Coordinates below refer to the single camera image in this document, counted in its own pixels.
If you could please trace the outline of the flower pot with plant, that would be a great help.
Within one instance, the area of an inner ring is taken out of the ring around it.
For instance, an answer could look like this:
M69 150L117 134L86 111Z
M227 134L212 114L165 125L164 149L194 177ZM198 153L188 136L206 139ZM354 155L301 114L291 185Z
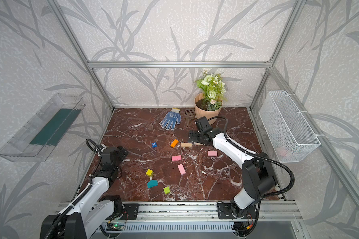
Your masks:
M210 124L214 124L216 118L211 118L219 116L223 101L226 101L225 83L220 74L211 74L204 70L196 81L196 86L201 89L201 93L194 100L195 117L196 119L206 117Z

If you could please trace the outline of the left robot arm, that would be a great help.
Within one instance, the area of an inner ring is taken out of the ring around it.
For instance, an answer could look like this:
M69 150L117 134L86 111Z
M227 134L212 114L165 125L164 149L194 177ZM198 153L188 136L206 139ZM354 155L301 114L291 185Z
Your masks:
M121 162L129 154L122 146L106 147L91 139L85 141L99 162L88 175L87 186L64 209L47 216L41 225L41 239L88 239L109 217L122 216L120 196L104 196L122 174Z

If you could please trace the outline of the clear plastic wall shelf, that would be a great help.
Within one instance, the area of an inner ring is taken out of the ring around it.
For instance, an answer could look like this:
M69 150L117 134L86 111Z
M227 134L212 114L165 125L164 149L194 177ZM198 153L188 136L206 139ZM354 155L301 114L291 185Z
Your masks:
M82 97L56 93L1 149L11 162L44 162L85 107Z

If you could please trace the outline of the pink long block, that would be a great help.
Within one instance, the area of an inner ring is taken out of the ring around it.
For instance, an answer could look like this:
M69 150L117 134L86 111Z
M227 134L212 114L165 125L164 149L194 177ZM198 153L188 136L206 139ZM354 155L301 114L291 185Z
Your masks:
M181 175L185 175L186 174L186 171L185 171L185 168L182 164L179 164L178 165L178 170L180 172Z

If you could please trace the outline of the pink object in basket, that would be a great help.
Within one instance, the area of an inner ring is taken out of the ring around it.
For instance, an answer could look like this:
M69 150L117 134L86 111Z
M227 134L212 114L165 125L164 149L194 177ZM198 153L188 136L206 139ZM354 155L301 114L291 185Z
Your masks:
M288 157L290 153L290 151L283 146L277 147L275 150L277 152L278 157Z

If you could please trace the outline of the brown slotted plastic scoop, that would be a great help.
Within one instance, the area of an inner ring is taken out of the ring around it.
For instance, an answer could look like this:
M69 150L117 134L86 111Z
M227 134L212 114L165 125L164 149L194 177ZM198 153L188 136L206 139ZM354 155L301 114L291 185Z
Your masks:
M186 127L188 127L190 121L195 118L195 109L185 109L184 116L186 118Z

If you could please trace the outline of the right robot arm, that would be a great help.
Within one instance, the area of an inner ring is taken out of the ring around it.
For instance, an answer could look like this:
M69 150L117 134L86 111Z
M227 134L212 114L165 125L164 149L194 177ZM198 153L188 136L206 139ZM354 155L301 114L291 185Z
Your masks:
M228 119L225 120L224 129L213 128L207 119L201 117L195 120L197 130L191 130L188 134L190 143L211 145L232 159L242 172L242 189L230 201L229 212L235 218L241 219L246 213L253 211L254 206L262 199L288 192L295 184L295 176L292 170L285 164L268 158L264 152L256 153L240 145L226 133ZM283 168L290 176L289 184L278 192L270 192L270 189L278 184L273 165Z

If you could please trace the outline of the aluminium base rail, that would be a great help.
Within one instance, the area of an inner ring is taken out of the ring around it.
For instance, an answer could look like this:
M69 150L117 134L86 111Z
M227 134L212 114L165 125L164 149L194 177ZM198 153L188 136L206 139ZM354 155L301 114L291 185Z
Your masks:
M136 220L121 222L217 222L216 201L147 201L140 204ZM294 201L263 201L259 210L260 221L302 221Z

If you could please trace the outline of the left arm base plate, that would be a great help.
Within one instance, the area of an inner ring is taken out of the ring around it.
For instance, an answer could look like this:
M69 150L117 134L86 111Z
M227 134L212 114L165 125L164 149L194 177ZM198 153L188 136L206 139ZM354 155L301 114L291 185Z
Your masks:
M123 215L119 218L120 220L136 220L140 204L138 203L126 203L123 204L124 210Z

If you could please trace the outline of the blue dotted work glove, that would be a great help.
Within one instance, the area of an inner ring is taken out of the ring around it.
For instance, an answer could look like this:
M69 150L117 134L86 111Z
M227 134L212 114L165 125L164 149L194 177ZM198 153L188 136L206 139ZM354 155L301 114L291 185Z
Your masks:
M172 108L165 117L160 121L162 128L166 130L174 130L176 125L179 125L181 122L180 109Z

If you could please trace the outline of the yellow cube block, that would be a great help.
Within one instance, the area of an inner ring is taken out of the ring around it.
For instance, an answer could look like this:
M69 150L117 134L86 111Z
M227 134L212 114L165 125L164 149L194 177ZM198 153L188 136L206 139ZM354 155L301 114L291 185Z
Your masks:
M146 175L151 177L153 175L153 170L148 169Z

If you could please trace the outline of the teal block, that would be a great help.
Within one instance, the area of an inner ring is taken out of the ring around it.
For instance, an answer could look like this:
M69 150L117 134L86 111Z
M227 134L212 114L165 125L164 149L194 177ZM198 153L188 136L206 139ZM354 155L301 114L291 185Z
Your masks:
M147 183L147 188L153 188L153 187L156 187L156 186L158 186L158 181L157 180L150 180Z

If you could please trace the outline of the orange wood block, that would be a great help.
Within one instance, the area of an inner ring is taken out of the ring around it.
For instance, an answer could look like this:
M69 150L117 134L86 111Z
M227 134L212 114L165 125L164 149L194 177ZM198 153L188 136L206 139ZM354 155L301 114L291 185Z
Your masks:
M175 148L178 145L179 141L177 139L174 139L173 142L170 144L172 148Z

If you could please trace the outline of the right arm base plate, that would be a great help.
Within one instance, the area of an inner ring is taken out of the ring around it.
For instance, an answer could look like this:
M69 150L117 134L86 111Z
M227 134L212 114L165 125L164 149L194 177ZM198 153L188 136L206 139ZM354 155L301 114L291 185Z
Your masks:
M249 205L245 209L240 209L235 203L216 203L219 219L254 219L257 217L257 207Z

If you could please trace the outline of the green circuit board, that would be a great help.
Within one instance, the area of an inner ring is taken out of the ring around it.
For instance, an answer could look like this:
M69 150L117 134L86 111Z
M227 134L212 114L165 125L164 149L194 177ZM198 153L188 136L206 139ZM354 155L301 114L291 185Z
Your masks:
M124 227L125 227L124 224L112 223L112 222L107 223L107 230L109 231L122 231Z

